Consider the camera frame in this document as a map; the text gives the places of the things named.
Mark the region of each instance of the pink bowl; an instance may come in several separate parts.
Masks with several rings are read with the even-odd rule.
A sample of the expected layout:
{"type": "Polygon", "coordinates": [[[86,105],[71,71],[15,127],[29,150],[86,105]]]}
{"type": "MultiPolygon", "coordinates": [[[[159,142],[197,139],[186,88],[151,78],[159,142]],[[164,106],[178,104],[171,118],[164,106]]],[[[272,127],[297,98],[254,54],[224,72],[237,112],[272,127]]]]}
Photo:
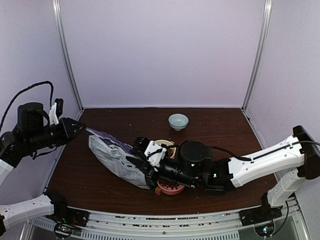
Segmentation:
{"type": "Polygon", "coordinates": [[[157,183],[158,183],[159,188],[161,188],[162,192],[163,192],[164,194],[167,194],[167,195],[176,195],[176,194],[181,193],[181,192],[185,189],[185,186],[183,186],[183,185],[181,185],[181,184],[179,184],[179,185],[177,186],[177,189],[175,189],[175,188],[172,189],[170,186],[161,185],[161,184],[159,183],[159,180],[157,181],[157,183]]]}

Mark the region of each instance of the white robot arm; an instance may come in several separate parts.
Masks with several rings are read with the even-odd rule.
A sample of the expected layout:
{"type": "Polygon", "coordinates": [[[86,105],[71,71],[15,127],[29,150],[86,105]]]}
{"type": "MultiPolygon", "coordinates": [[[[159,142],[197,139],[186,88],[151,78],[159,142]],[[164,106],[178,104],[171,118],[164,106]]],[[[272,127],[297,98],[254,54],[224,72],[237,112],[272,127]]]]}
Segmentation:
{"type": "Polygon", "coordinates": [[[127,157],[144,174],[149,185],[158,178],[191,188],[203,188],[211,195],[223,195],[246,183],[281,170],[288,170],[277,185],[261,197],[261,206],[240,211],[242,225],[258,224],[282,216],[286,200],[306,180],[320,176],[320,152],[302,126],[293,128],[293,135],[284,141],[245,156],[197,141],[185,141],[177,148],[177,159],[164,156],[154,141],[137,137],[132,154],[127,157]],[[225,151],[233,157],[214,161],[212,149],[225,151]]]}
{"type": "MultiPolygon", "coordinates": [[[[22,158],[33,156],[35,159],[43,155],[37,155],[37,150],[65,145],[86,128],[71,118],[58,119],[62,106],[63,100],[56,99],[50,117],[41,103],[30,102],[18,107],[17,125],[0,137],[0,185],[22,158]],[[44,126],[43,117],[48,125],[44,126]]],[[[12,226],[37,217],[54,215],[61,219],[67,214],[67,206],[67,200],[56,190],[24,202],[0,205],[0,236],[12,226]]]]}

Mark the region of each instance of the purple-white backdrop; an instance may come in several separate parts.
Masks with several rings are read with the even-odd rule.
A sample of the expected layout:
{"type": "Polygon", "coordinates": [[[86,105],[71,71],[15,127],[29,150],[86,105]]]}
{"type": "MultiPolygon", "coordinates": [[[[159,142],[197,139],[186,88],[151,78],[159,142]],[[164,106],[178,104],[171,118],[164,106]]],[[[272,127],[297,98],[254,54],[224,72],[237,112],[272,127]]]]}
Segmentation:
{"type": "Polygon", "coordinates": [[[64,0],[85,107],[241,107],[264,0],[64,0]]]}
{"type": "MultiPolygon", "coordinates": [[[[320,1],[273,0],[265,51],[248,111],[265,146],[302,125],[320,142],[320,1]]],[[[320,236],[320,179],[297,192],[311,239],[320,236]]]]}
{"type": "MultiPolygon", "coordinates": [[[[54,98],[64,99],[65,117],[79,115],[67,78],[52,0],[0,1],[0,115],[21,89],[50,80],[54,98]]],[[[27,102],[44,103],[49,110],[50,87],[33,88],[19,96],[12,105],[1,133],[17,123],[17,107],[27,102]]],[[[0,187],[0,204],[13,204],[38,197],[46,184],[57,152],[33,161],[25,157],[0,187]]],[[[23,224],[6,232],[1,240],[18,239],[23,224]]]]}

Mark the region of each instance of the dark brown tabletop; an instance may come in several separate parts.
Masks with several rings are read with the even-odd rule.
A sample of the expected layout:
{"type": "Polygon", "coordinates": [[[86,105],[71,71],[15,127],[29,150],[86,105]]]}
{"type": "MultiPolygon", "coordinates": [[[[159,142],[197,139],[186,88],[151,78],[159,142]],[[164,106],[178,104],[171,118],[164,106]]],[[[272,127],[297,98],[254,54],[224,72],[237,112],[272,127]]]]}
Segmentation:
{"type": "MultiPolygon", "coordinates": [[[[229,108],[112,108],[86,109],[81,122],[118,140],[132,144],[136,136],[166,139],[181,144],[185,140],[226,148],[238,155],[261,149],[240,109],[229,108]],[[175,131],[168,124],[174,113],[188,116],[189,124],[175,131]]],[[[214,150],[216,160],[228,154],[214,150]]],[[[177,215],[227,211],[252,207],[276,184],[274,175],[247,183],[223,196],[211,196],[201,189],[186,188],[174,196],[140,189],[105,168],[81,135],[66,147],[48,188],[57,189],[72,207],[141,215],[177,215]]]]}

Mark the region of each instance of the black cable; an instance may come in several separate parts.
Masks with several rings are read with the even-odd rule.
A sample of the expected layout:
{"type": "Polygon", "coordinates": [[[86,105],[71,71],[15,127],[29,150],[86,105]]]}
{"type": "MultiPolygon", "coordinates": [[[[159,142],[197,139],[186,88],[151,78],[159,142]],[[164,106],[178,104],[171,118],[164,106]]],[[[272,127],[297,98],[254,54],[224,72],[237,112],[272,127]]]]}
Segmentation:
{"type": "Polygon", "coordinates": [[[291,146],[293,146],[293,145],[303,144],[303,143],[306,143],[306,144],[315,144],[315,145],[319,145],[319,146],[320,146],[320,142],[316,142],[316,141],[296,141],[296,142],[293,142],[292,145],[290,145],[290,144],[284,145],[284,146],[281,146],[281,147],[279,147],[279,148],[277,148],[277,149],[274,149],[274,150],[272,150],[272,151],[269,151],[269,152],[266,152],[266,153],[261,154],[261,155],[259,155],[259,156],[256,156],[256,157],[253,158],[253,160],[256,160],[256,159],[265,157],[265,156],[267,156],[267,155],[269,155],[269,154],[273,154],[273,153],[275,153],[275,152],[277,152],[277,151],[280,151],[280,150],[282,150],[282,149],[289,148],[289,147],[291,147],[291,146]]]}
{"type": "Polygon", "coordinates": [[[44,156],[44,155],[47,155],[47,154],[50,154],[50,153],[53,153],[54,151],[56,151],[58,148],[55,146],[53,150],[51,151],[46,151],[46,152],[42,152],[42,153],[39,153],[37,151],[34,152],[34,155],[32,157],[32,160],[35,160],[36,158],[40,157],[40,156],[44,156]]]}
{"type": "Polygon", "coordinates": [[[26,92],[26,91],[28,91],[28,90],[30,90],[30,89],[33,89],[34,87],[37,87],[37,86],[40,86],[40,85],[45,85],[45,84],[49,84],[50,87],[51,87],[51,92],[50,92],[50,107],[52,106],[52,97],[53,97],[53,95],[54,95],[54,85],[52,84],[52,82],[50,82],[50,81],[41,81],[41,82],[34,83],[34,84],[26,87],[25,89],[19,91],[19,92],[11,99],[11,101],[10,101],[9,105],[7,106],[6,110],[4,111],[3,117],[2,117],[2,119],[1,119],[0,132],[1,132],[2,127],[3,127],[3,125],[4,125],[5,118],[6,118],[7,114],[8,114],[8,111],[9,111],[11,105],[12,105],[12,104],[14,103],[14,101],[16,100],[16,98],[17,98],[20,94],[22,94],[22,93],[24,93],[24,92],[26,92]]]}
{"type": "Polygon", "coordinates": [[[149,153],[149,155],[146,157],[146,159],[148,160],[151,156],[161,153],[162,152],[162,148],[159,148],[158,150],[155,150],[154,152],[149,153]]]}
{"type": "Polygon", "coordinates": [[[213,149],[228,153],[229,155],[231,155],[232,157],[241,160],[241,161],[245,161],[245,162],[250,162],[251,158],[245,157],[245,156],[238,156],[236,154],[234,154],[232,151],[229,151],[228,149],[222,148],[222,147],[218,147],[218,146],[211,146],[213,149]]]}
{"type": "Polygon", "coordinates": [[[281,226],[277,229],[277,231],[275,231],[275,233],[273,233],[271,236],[273,237],[274,235],[276,235],[285,225],[287,219],[288,219],[288,216],[289,216],[289,205],[288,205],[288,202],[285,201],[285,204],[286,204],[286,216],[285,216],[285,219],[283,221],[283,223],[281,224],[281,226]]]}

